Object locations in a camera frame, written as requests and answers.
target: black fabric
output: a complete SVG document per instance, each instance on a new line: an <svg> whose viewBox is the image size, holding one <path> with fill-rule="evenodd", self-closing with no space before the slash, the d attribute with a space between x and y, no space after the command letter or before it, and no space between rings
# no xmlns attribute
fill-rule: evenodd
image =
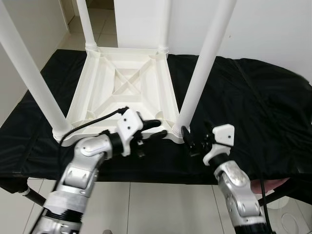
<svg viewBox="0 0 312 234"><path fill-rule="evenodd" d="M57 50L41 72L64 114L85 58L85 52ZM196 61L197 56L168 57L179 109ZM301 76L253 59L217 57L191 123L197 141L206 134L205 120L235 126L230 157L251 179L258 178L257 164L266 179L312 181L312 88ZM0 128L0 177L57 179L57 147L51 127L27 92ZM216 183L202 157L189 157L185 145L159 140L147 143L145 153L143 158L116 156L106 161L99 179ZM73 147L62 149L63 166L72 157Z"/></svg>

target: tiled floor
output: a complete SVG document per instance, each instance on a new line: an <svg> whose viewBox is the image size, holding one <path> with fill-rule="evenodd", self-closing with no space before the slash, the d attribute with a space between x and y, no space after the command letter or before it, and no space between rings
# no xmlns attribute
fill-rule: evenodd
<svg viewBox="0 0 312 234"><path fill-rule="evenodd" d="M115 13L113 10L89 9L94 39L101 47L118 47ZM80 17L74 17L69 23L70 36L61 49L85 50L85 40Z"/></svg>
<svg viewBox="0 0 312 234"><path fill-rule="evenodd" d="M89 9L95 40L99 46L117 47L113 10ZM84 36L79 17L69 25L71 35L62 48L84 50ZM31 179L29 185L47 196L55 182ZM40 214L41 207L0 189L0 227L4 234L28 234ZM309 231L303 215L311 208L290 199L281 210L269 210L272 227L278 234L287 234L281 225L284 213L293 215L298 234ZM290 233L295 223L288 215L285 224ZM114 234L234 234L223 195L217 186L98 182L83 218L82 234L102 234L111 229Z"/></svg>

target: white wall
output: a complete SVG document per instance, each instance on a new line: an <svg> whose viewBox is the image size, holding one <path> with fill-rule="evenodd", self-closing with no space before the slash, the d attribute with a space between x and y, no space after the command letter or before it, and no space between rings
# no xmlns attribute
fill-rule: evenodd
<svg viewBox="0 0 312 234"><path fill-rule="evenodd" d="M58 0L3 0L18 32L42 69L67 33ZM0 126L27 90L0 44Z"/></svg>
<svg viewBox="0 0 312 234"><path fill-rule="evenodd" d="M198 55L217 0L173 0L169 49ZM115 0L119 47L157 48L159 0ZM238 0L219 55L288 68L312 81L310 0Z"/></svg>

